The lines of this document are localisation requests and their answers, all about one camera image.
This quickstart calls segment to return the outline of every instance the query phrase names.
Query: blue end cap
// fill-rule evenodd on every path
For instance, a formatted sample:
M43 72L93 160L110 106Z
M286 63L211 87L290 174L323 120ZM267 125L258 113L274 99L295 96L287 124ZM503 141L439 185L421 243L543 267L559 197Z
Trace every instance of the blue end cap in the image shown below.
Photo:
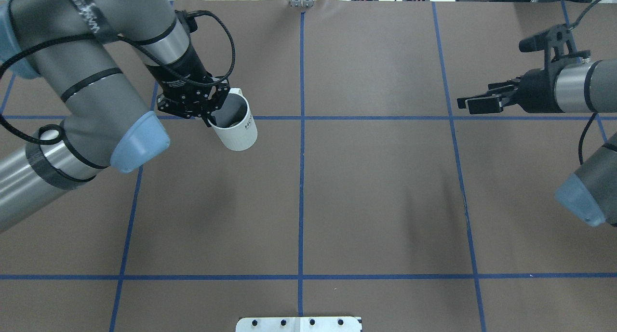
M9 14L9 5L0 5L0 62L5 62L14 55L21 53L22 48L19 47L13 25L11 24L11 14ZM40 75L32 68L28 60L22 58L11 68L13 73L25 79L34 79Z
M571 174L557 189L555 198L590 226L595 227L606 221L598 202L576 174Z
M169 136L163 124L150 111L140 117L124 134L112 154L110 163L122 173L137 167L169 147Z

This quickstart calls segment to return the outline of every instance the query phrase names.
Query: white mug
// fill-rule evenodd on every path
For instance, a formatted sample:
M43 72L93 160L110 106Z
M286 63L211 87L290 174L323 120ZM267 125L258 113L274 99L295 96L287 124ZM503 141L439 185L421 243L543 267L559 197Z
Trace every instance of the white mug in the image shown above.
M247 150L257 140L257 127L249 101L239 88L229 90L225 103L219 110L212 112L212 117L216 125L210 119L208 123L228 149Z

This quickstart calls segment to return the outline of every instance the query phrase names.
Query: white metal plate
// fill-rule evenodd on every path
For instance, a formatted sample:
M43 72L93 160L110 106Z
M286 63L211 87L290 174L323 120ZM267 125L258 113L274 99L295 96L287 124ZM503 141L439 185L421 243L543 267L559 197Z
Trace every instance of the white metal plate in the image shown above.
M236 332L362 332L362 318L243 318L236 324Z

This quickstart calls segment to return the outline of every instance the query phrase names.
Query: silver metal cylinder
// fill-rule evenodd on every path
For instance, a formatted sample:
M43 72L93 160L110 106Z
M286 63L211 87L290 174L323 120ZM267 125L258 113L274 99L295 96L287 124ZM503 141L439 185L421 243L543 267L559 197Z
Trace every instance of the silver metal cylinder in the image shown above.
M41 138L56 134L48 131ZM90 181L99 171L75 157L64 142L28 144L0 160L0 233Z
M191 44L191 39L182 27L180 21L176 20L174 28L167 36L161 38L161 40L157 42L144 44L143 47L161 60L161 62L168 65L179 60L182 55L187 52L189 44ZM141 58L144 64L148 66L158 66L156 62L150 60L150 58L141 53L141 51L135 51L137 51L137 55L139 55L139 58Z
M592 112L585 102L585 79L591 64L565 66L555 82L555 101L566 113Z
M0 160L0 233L64 195L32 169L25 147Z

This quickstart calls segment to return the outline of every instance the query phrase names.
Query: blue tape line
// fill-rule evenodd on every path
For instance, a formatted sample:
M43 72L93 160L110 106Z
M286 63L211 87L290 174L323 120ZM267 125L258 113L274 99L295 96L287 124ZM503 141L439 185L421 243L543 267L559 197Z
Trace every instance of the blue tape line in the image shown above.
M126 280L195 280L195 281L241 281L241 280L298 280L295 274L266 275L125 275Z
M480 315L480 327L482 332L486 332L486 323L484 319L484 306L482 303L482 292L480 290L480 280L478 279L478 266L476 265L476 253L473 246L473 236L471 233L471 221L469 220L469 207L467 205L467 194L465 193L465 182L463 181L463 170L461 168L460 156L458 152L458 142L456 141L456 129L454 128L454 115L452 115L452 105L450 104L450 91L448 87L448 78L445 72L445 62L443 61L443 47L441 45L441 35L439 33L439 20L437 16L437 7L435 2L432 2L432 14L435 23L435 34L437 37L437 46L439 50L439 64L441 64L441 76L443 78L443 89L445 90L445 101L448 107L448 116L450 117L450 131L452 132L452 144L454 145L454 157L456 159L456 170L458 171L458 182L461 193L463 194L463 202L465 204L465 219L467 221L467 242L469 244L469 254L471 255L471 268L474 274L474 285L476 287L476 301L478 302L478 314Z
M595 121L598 122L598 127L600 128L600 133L602 134L602 139L604 140L604 143L608 142L606 132L604 131L604 125L602 124L602 117L600 117L600 114L595 117Z
M615 272L485 273L485 274L305 274L302 280L449 280L449 279L593 279L617 278ZM119 280L123 281L260 281L298 280L296 274L264 275L71 275L2 274L0 280Z
M4 112L4 108L6 107L7 102L9 101L9 95L11 94L11 89L13 88L13 83L15 82L15 73L11 75L11 81L9 81L9 86L6 88L6 93L4 93L4 99L2 100L2 106L0 106L0 113Z
M118 275L1 274L0 280L118 280Z
M109 332L114 332L115 330L115 321L118 316L118 308L120 306L120 295L122 292L122 279L118 280L118 285L116 286L116 296L114 299L114 308L112 310L112 318L109 323Z
M443 116L308 116L307 120L448 120L449 117Z
M478 274L479 279L617 278L617 273L498 273Z
M543 121L588 121L589 117L495 117L495 116L462 116L462 117L453 117L455 120L523 120L523 121L534 121L534 120L543 120Z
M570 18L568 16L568 9L566 9L566 1L564 0L562 0L562 11L563 11L563 18L566 20L566 25L569 26ZM574 48L574 50L578 51L577 43L575 43L574 37L575 37L574 34L572 34L572 47Z
M417 279L474 279L473 274L342 274L304 275L304 280L417 280Z
M255 116L255 120L301 120L302 117L297 116Z
M144 167L140 166L137 172L137 182L135 183L135 192L133 193L133 204L131 206L131 216L128 219L128 227L126 229L126 240L124 242L124 251L122 252L122 262L120 266L120 277L118 279L118 285L116 287L116 296L114 299L114 310L112 310L112 318L109 324L109 332L114 332L115 321L118 316L118 307L120 306L120 298L122 293L122 282L124 273L126 270L126 259L128 257L128 249L131 244L131 235L133 233L133 222L135 220L135 212L137 211L137 196L139 196L139 189L141 188L141 176L143 175Z
M306 114L304 108L304 14L300 14L300 188L298 210L298 316L304 314L304 134Z
M152 100L150 101L150 110L154 110L156 108L156 96L159 92L159 84L154 81L154 90L152 90Z

